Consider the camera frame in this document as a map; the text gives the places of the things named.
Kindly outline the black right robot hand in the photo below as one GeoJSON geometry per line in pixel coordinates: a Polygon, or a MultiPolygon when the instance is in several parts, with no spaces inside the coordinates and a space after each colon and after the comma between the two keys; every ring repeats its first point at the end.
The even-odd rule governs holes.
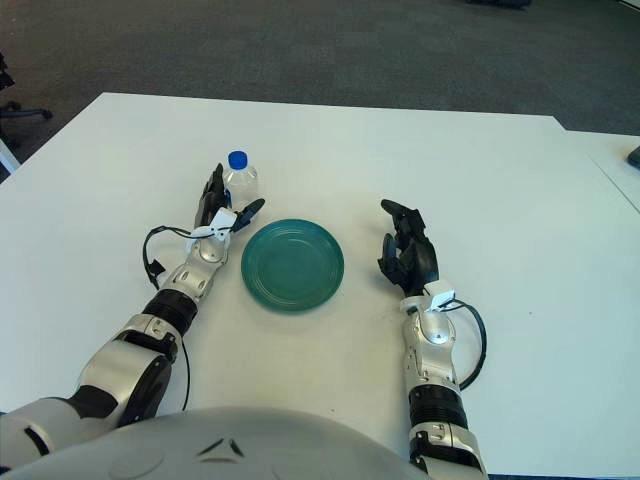
{"type": "Polygon", "coordinates": [[[420,296],[426,284],[439,279],[436,252],[425,235],[426,225],[417,209],[388,199],[381,201],[381,207],[392,217],[395,234],[387,233],[383,238],[379,269],[405,297],[420,296]]]}

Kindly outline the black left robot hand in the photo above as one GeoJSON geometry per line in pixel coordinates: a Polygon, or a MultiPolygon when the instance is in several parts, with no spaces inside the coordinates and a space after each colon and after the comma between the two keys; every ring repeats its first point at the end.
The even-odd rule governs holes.
{"type": "MultiPolygon", "coordinates": [[[[235,211],[236,220],[230,227],[230,231],[235,233],[249,225],[264,204],[265,200],[259,198],[250,202],[243,210],[235,211]]],[[[194,226],[210,225],[218,211],[221,208],[229,209],[230,205],[230,200],[225,193],[223,166],[219,163],[205,183],[195,215],[194,226]]]]}

